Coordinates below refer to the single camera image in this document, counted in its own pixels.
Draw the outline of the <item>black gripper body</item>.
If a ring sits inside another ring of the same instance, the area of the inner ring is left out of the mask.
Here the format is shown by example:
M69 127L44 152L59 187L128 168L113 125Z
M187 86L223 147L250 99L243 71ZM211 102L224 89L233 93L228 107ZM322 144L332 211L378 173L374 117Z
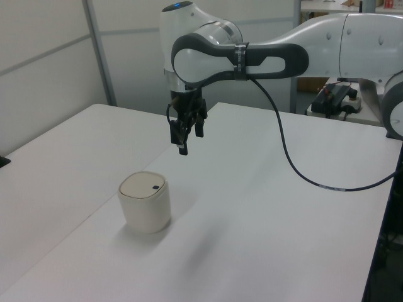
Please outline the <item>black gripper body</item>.
M171 106L177 112L179 121L185 122L186 118L190 121L197 115L207 118L207 106L200 88L185 92L171 91L170 94Z

